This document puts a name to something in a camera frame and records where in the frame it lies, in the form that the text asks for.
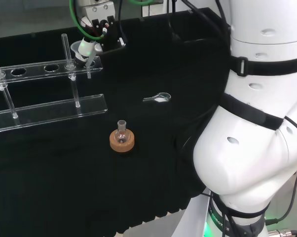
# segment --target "black strap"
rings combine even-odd
[[[246,226],[236,224],[231,215],[223,212],[222,215],[220,215],[217,212],[213,205],[212,198],[209,202],[208,211],[217,228],[229,237],[257,237],[265,226],[264,214],[262,214],[260,219],[253,224]]]
[[[266,210],[268,209],[269,205],[270,205],[270,203],[269,203],[267,207],[265,207],[263,210],[261,210],[259,212],[256,212],[256,213],[244,213],[244,212],[236,211],[234,209],[231,209],[231,208],[227,207],[222,202],[219,195],[217,195],[217,194],[213,194],[213,200],[216,203],[218,209],[222,213],[224,213],[226,215],[229,215],[229,216],[239,217],[239,218],[244,218],[244,219],[251,219],[251,218],[255,218],[255,217],[263,215],[266,212]]]
[[[247,105],[225,93],[223,94],[219,105],[242,119],[272,130],[277,130],[283,122],[282,118],[266,114],[265,112]]]
[[[230,68],[240,77],[247,75],[280,76],[297,73],[297,59],[281,62],[254,62],[246,57],[231,56]]]

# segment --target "rack hole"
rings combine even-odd
[[[228,137],[227,140],[228,140],[229,143],[231,143],[231,144],[239,145],[239,142],[238,142],[234,137]]]
[[[20,77],[23,74],[25,74],[26,71],[27,70],[25,68],[16,68],[16,69],[13,69],[10,73],[15,77]]]
[[[59,65],[57,64],[46,65],[44,67],[44,70],[49,73],[56,72],[57,70],[59,70]]]

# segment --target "green cable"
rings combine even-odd
[[[136,1],[136,0],[129,0],[131,3],[135,5],[146,6],[151,4],[154,0],[147,0],[147,1]]]
[[[78,23],[78,21],[76,19],[76,16],[74,14],[73,7],[72,6],[73,6],[73,0],[70,0],[71,17],[72,17],[74,23],[76,24],[76,26],[78,27],[78,29],[83,33],[83,35],[85,35],[87,38],[90,38],[91,40],[95,40],[95,41],[101,40],[104,37],[104,35],[101,35],[100,37],[94,37],[94,36],[91,36],[91,35],[89,35],[88,33],[85,32],[85,30]]]

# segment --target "green light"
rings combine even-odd
[[[208,223],[204,226],[204,237],[213,237],[213,233],[208,225]]]

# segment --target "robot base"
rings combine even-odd
[[[213,219],[210,214],[207,215],[207,224],[205,226],[204,237],[221,237],[222,231],[215,225]],[[258,235],[258,237],[268,237],[268,230],[266,225],[264,226],[262,232]]]

